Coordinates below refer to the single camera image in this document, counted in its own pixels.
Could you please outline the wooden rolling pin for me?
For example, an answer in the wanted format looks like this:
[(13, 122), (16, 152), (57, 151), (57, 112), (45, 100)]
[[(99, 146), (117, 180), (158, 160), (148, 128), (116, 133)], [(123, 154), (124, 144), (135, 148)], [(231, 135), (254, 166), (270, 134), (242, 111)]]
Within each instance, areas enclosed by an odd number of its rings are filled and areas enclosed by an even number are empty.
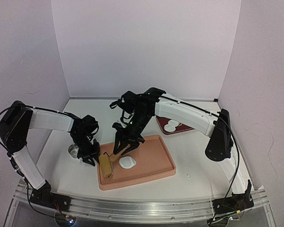
[(104, 152), (99, 156), (99, 166), (104, 178), (110, 178), (113, 175), (113, 163), (118, 160), (121, 154), (125, 152), (129, 147), (130, 145), (127, 145), (116, 155), (114, 153), (109, 155), (107, 152)]

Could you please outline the white dough piece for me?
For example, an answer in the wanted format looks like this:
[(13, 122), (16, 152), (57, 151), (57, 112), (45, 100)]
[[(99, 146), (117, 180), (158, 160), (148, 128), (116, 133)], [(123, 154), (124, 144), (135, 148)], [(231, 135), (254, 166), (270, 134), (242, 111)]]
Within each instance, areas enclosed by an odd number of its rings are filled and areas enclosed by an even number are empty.
[(119, 159), (119, 165), (123, 169), (131, 169), (136, 166), (136, 161), (131, 156), (122, 157)]

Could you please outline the pink plastic tray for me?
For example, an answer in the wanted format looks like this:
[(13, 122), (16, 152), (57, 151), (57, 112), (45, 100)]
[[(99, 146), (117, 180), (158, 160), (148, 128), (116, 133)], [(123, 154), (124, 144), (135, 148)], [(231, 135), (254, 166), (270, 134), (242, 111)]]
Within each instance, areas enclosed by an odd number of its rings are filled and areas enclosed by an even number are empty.
[(112, 176), (104, 177), (98, 165), (98, 184), (103, 191), (133, 186), (173, 176), (176, 165), (160, 135), (147, 136), (145, 142), (125, 156), (135, 165), (126, 169), (119, 159), (112, 163)]

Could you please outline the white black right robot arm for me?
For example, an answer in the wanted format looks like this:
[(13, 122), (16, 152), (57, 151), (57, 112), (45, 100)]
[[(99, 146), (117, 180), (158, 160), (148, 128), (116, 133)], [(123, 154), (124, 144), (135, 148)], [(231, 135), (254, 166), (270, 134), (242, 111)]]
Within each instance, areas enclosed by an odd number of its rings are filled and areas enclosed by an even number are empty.
[(231, 131), (225, 109), (211, 111), (178, 99), (166, 91), (149, 88), (136, 94), (127, 91), (110, 104), (120, 108), (120, 122), (113, 124), (115, 154), (129, 154), (146, 143), (142, 136), (156, 118), (167, 118), (172, 126), (190, 128), (166, 137), (178, 168), (182, 196), (212, 197), (214, 212), (236, 212), (254, 206), (252, 184)]

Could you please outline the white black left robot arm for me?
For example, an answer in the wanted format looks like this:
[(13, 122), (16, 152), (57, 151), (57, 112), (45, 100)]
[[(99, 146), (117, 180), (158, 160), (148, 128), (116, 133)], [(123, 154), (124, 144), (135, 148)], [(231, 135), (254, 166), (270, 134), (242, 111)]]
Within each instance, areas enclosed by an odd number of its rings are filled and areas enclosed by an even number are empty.
[(95, 166), (99, 162), (99, 143), (94, 139), (98, 130), (98, 121), (91, 115), (80, 118), (68, 112), (26, 105), (19, 100), (0, 112), (0, 145), (27, 190), (31, 190), (27, 192), (29, 204), (62, 212), (70, 207), (70, 196), (52, 192), (51, 184), (36, 165), (45, 145), (45, 132), (70, 135), (79, 149), (77, 158)]

